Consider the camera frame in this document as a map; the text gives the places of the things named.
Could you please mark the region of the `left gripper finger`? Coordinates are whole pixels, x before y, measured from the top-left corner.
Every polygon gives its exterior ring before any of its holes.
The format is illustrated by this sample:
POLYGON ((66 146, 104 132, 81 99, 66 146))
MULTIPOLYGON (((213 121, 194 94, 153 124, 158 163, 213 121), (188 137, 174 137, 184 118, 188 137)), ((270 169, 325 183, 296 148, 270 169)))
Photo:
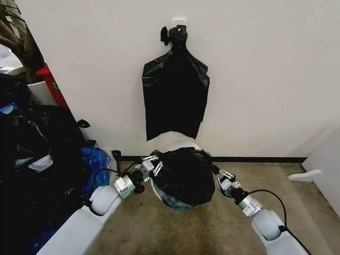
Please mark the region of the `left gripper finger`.
POLYGON ((153 170, 152 170, 152 177, 157 177, 158 173, 160 172, 160 170, 163 168, 164 164, 162 161, 152 161, 151 162, 154 166, 153 170))
POLYGON ((162 156, 162 153, 157 151, 155 152, 154 154, 151 154, 150 156, 147 156, 147 157, 142 157, 142 161, 150 161, 150 162, 153 162, 153 161, 160 161, 161 160, 161 156, 162 156))

